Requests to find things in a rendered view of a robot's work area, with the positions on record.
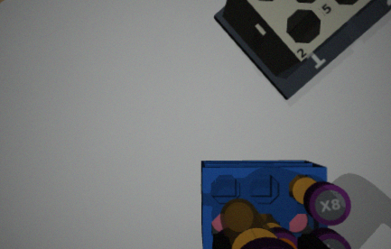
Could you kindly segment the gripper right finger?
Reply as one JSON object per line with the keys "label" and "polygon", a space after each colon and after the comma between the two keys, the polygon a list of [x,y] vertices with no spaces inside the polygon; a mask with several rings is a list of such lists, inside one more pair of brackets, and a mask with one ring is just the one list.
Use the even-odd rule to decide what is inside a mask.
{"label": "gripper right finger", "polygon": [[297,239],[298,249],[330,249],[315,234],[302,234]]}

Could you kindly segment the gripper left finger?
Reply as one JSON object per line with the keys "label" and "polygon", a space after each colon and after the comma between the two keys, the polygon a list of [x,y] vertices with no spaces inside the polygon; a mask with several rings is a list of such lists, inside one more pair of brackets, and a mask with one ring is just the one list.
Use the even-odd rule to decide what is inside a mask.
{"label": "gripper left finger", "polygon": [[228,236],[213,234],[213,249],[232,249]]}

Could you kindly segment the blue tube rack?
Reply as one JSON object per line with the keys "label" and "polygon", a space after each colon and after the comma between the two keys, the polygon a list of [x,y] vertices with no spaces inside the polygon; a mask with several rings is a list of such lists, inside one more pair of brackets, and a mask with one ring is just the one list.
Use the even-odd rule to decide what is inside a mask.
{"label": "blue tube rack", "polygon": [[238,195],[238,198],[252,202],[260,214],[271,214],[283,228],[290,231],[289,222],[297,214],[308,214],[289,196],[289,183],[297,175],[327,181],[324,166],[310,161],[201,161],[203,249],[212,249],[211,222],[219,215],[223,205]]}

